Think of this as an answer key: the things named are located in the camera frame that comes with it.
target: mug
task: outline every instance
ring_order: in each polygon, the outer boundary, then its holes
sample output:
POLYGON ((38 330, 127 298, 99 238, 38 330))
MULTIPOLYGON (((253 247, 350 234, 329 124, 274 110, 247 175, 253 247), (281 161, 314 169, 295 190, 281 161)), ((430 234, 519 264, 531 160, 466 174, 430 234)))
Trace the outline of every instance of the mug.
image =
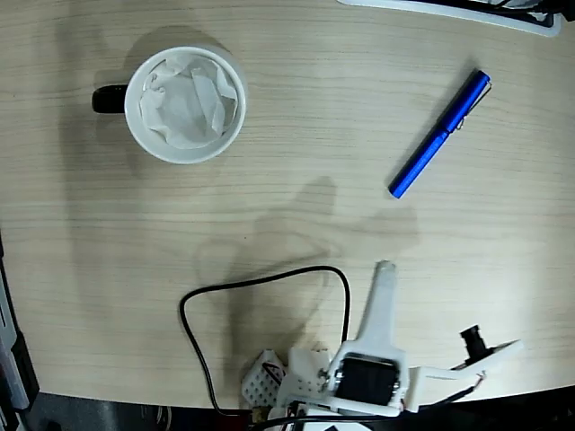
POLYGON ((123 113, 128 128, 136 142, 151 155, 169 163, 192 164, 205 162, 222 153, 240 133, 247 110, 247 82, 242 69, 231 54, 210 45, 193 45, 169 48, 146 60, 132 75, 127 85, 107 85, 92 95, 92 108, 101 114, 123 113), (224 134, 201 148, 179 149, 168 145, 165 139, 144 125, 139 102, 148 75, 166 58, 177 54, 194 54, 218 63, 230 77, 237 92, 237 109, 234 119, 224 134))

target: blue pen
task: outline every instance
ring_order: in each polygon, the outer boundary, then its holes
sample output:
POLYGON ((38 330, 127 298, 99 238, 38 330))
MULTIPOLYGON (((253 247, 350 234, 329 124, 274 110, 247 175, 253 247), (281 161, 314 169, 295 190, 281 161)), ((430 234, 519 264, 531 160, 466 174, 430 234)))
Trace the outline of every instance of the blue pen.
POLYGON ((400 198, 405 193, 438 149, 447 141, 449 135, 461 126, 465 116, 481 101, 490 89, 490 77, 481 70, 475 72, 451 103, 445 115, 428 135, 428 138, 394 178, 389 186, 389 191, 392 195, 400 198))

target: black cable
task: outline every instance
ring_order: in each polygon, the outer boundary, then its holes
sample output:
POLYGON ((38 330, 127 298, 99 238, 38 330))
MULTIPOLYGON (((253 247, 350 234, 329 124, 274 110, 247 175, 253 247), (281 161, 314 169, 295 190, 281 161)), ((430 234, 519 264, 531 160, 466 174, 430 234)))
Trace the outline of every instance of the black cable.
POLYGON ((433 404, 429 404, 428 406, 424 406, 421 409, 434 409, 435 407, 442 407, 446 406, 447 404, 451 404, 452 402, 456 402, 461 400, 463 397, 466 397, 471 392, 475 391, 477 386, 470 386, 467 389, 463 389, 462 391, 456 392, 453 395, 449 395, 447 398, 444 398, 441 401, 434 402, 433 404))
POLYGON ((281 280, 283 278, 298 276, 300 274, 306 274, 309 272, 320 272, 320 271, 333 272, 334 274, 336 274, 340 278, 341 283, 343 284, 343 291, 345 294, 345 305, 344 305, 344 310, 343 310, 343 326, 341 329, 341 342, 343 342, 348 338, 349 307, 350 307, 349 282, 348 282, 348 279, 345 277, 345 274, 343 274, 343 272, 341 272, 340 269, 337 269, 335 267, 331 267, 328 265, 316 265, 316 266, 312 266, 312 267, 293 269, 293 270, 288 271, 288 272, 276 274, 275 276, 256 278, 254 280, 237 281, 234 283, 224 283, 223 285, 201 287, 200 289, 196 289, 192 292, 187 293, 180 300, 179 312, 180 312, 181 324, 183 325, 183 328, 186 331, 186 334, 188 335, 188 339, 190 339, 191 345, 194 347, 194 350, 196 351, 196 355, 198 356, 199 364, 201 365, 202 371, 204 372, 204 377, 206 378, 206 385, 208 387, 209 400, 211 401, 212 406, 214 406, 214 409, 216 410, 217 413, 219 413, 222 416, 235 416, 235 415, 226 414, 217 404, 216 392, 214 391, 214 384, 212 382, 212 377, 211 377, 211 374, 209 372, 208 364, 206 363, 206 358, 201 353, 201 349, 199 348, 198 341, 196 340, 196 338, 191 333, 190 324, 188 323, 188 318, 186 317, 186 303, 191 298, 193 298, 194 296, 206 294, 209 292, 218 292, 220 290, 231 290, 231 289, 238 289, 240 287, 263 285, 266 283, 271 283, 273 281, 281 280))
POLYGON ((390 420, 396 420, 397 418, 387 418, 385 416, 296 416, 291 418, 275 418, 266 420, 259 424, 255 424, 250 428, 250 431, 263 431, 264 429, 272 427, 280 427, 282 425, 294 425, 294 424, 308 424, 310 422, 314 423, 329 423, 329 422, 388 422, 390 420))

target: tissue paper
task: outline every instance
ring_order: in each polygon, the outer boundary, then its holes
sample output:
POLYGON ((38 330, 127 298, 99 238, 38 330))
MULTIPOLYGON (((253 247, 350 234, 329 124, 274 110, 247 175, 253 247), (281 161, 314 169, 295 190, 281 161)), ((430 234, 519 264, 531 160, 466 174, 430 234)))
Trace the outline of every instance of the tissue paper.
POLYGON ((155 67, 140 99, 144 125, 179 149, 201 148, 220 138, 236 109, 237 92, 226 71, 192 54, 155 67))

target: wooden table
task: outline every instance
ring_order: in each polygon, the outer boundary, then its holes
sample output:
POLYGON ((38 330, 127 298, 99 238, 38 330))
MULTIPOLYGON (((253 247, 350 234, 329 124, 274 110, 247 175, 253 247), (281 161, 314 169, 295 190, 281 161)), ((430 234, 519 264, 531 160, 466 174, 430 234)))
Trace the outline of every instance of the wooden table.
MULTIPOLYGON (((524 352, 474 394, 575 383, 575 25, 555 39, 333 0, 3 2, 0 227, 43 391, 208 406, 178 320, 191 289, 312 263, 349 276, 354 334, 374 264, 399 270, 410 365, 458 332, 524 352), (146 154, 91 93, 167 47, 242 64, 243 131, 216 159, 146 154), (404 198, 386 185, 476 66, 493 91, 404 198)), ((194 300, 223 406, 265 347, 339 345, 334 277, 194 300)), ((467 383, 433 383, 430 402, 467 383)))

